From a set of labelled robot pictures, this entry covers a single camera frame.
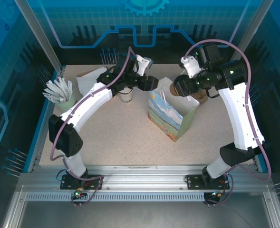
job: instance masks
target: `black mounting plate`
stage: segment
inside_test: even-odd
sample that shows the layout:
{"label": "black mounting plate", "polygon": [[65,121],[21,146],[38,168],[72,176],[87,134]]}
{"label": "black mounting plate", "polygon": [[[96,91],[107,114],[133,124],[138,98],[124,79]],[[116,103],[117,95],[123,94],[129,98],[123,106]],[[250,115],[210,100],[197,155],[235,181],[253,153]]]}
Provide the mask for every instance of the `black mounting plate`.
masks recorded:
{"label": "black mounting plate", "polygon": [[[88,175],[87,178],[93,178],[97,176],[100,175]],[[97,188],[99,181],[100,179],[92,180],[91,183],[85,187],[85,190],[95,190]],[[76,190],[81,187],[81,182],[82,182],[81,180],[78,180],[69,174],[65,174],[62,176],[62,180],[59,188],[62,190]]]}
{"label": "black mounting plate", "polygon": [[219,181],[224,181],[226,190],[230,189],[228,178],[224,176],[220,176],[212,180],[208,188],[205,186],[200,174],[187,175],[185,177],[185,182],[187,183],[188,190],[223,190],[223,185]]}

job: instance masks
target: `blue wall panel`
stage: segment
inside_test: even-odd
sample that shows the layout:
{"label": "blue wall panel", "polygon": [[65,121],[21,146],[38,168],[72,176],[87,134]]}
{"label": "blue wall panel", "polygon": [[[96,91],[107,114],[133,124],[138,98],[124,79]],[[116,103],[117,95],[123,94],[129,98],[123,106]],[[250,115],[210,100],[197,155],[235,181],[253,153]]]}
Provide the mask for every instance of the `blue wall panel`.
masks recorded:
{"label": "blue wall panel", "polygon": [[[41,78],[53,72],[14,1],[0,0],[0,227],[18,180],[13,175],[20,171],[6,161],[19,162],[8,149],[28,153],[45,101]],[[15,165],[22,168],[23,163]]]}
{"label": "blue wall panel", "polygon": [[280,0],[273,2],[247,48],[253,71],[250,92],[273,181],[280,182]]}
{"label": "blue wall panel", "polygon": [[131,45],[155,63],[174,63],[204,38],[238,44],[260,2],[31,0],[30,5],[62,64],[102,64],[102,48],[125,52]]}

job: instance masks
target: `paper cup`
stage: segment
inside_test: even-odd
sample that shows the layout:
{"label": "paper cup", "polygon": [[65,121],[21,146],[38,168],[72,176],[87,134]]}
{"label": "paper cup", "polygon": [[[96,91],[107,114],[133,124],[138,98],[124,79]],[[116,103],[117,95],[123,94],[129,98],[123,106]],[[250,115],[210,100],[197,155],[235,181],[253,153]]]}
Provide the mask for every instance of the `paper cup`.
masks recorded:
{"label": "paper cup", "polygon": [[131,102],[132,100],[132,90],[130,88],[125,88],[119,92],[119,96],[124,103]]}
{"label": "paper cup", "polygon": [[72,94],[71,98],[65,102],[65,103],[57,103],[56,105],[60,108],[60,110],[65,113],[66,111],[68,111],[70,108],[72,108],[75,103],[77,102],[74,94]]}

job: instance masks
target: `green cup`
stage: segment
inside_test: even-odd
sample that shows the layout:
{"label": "green cup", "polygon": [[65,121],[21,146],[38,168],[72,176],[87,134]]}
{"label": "green cup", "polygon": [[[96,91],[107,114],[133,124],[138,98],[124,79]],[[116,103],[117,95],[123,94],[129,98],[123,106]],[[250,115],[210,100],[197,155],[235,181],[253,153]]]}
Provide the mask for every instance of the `green cup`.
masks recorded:
{"label": "green cup", "polygon": [[60,108],[60,110],[65,113],[66,111],[68,111],[70,108],[72,108],[75,103],[77,102],[74,94],[72,94],[71,98],[65,102],[65,103],[57,103],[57,106]]}

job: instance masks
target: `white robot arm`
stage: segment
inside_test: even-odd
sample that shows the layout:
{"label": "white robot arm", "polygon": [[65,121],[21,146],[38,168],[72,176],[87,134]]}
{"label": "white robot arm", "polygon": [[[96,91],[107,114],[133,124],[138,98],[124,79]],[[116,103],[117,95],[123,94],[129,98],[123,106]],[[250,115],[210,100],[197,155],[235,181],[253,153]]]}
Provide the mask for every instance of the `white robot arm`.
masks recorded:
{"label": "white robot arm", "polygon": [[97,78],[97,83],[95,83],[87,95],[84,96],[71,109],[59,117],[56,115],[52,115],[50,117],[49,139],[51,142],[54,142],[62,124],[68,119],[74,108],[78,106],[60,134],[56,145],[56,148],[64,155],[63,159],[65,160],[67,168],[75,176],[82,177],[82,175],[86,172],[86,167],[83,164],[80,154],[83,141],[79,137],[78,133],[80,132],[84,123],[92,116],[92,114],[125,87],[137,86],[139,89],[144,91],[150,91],[157,88],[158,80],[153,76],[145,76],[144,73],[145,70],[152,65],[152,60],[149,58],[143,58],[139,55],[137,55],[136,58],[137,62],[132,59],[128,60],[127,67],[120,79],[111,87],[99,91],[94,96],[81,103],[85,97],[87,97],[87,95],[93,94],[95,91],[100,90],[101,88],[105,87],[105,85],[111,83],[111,81],[114,80],[116,75],[118,75],[118,73],[121,71],[122,65],[120,64],[116,65],[112,73],[106,71],[99,75]]}
{"label": "white robot arm", "polygon": [[[196,57],[181,58],[180,66],[186,69],[188,75],[180,75],[175,79],[174,95],[187,96],[201,89],[205,89],[209,95],[208,90],[215,87],[229,114],[234,142],[220,148],[220,157],[203,170],[203,176],[207,179],[216,179],[232,166],[260,153],[245,109],[247,70],[241,61],[224,62],[216,45],[201,47]],[[250,100],[248,106],[257,138],[262,144],[264,138]]]}

